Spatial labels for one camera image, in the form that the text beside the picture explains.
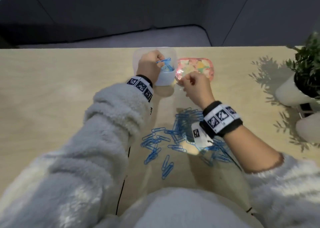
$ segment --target plastic container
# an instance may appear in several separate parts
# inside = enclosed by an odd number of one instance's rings
[[[156,86],[169,86],[171,83],[174,81],[176,71],[178,68],[178,59],[177,59],[177,52],[175,51],[174,48],[170,47],[146,47],[146,48],[139,48],[133,53],[133,60],[132,60],[132,66],[133,66],[133,71],[134,74],[136,74],[137,69],[138,69],[138,63],[139,60],[141,59],[141,56],[143,54],[146,54],[150,51],[153,50],[159,50],[164,57],[171,58],[171,66],[174,68],[173,71],[171,72],[161,72],[159,75],[159,78],[157,82],[155,83]]]

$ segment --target gray couch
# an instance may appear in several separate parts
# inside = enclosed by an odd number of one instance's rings
[[[1,0],[0,35],[14,45],[138,31],[144,32],[125,35],[136,43],[154,35],[170,42],[170,35],[183,32],[180,38],[190,39],[183,46],[298,45],[320,29],[318,8],[320,0]],[[193,27],[179,28],[186,25]],[[178,28],[158,30],[170,27]],[[206,39],[192,43],[197,30]],[[138,45],[117,37],[104,47]]]

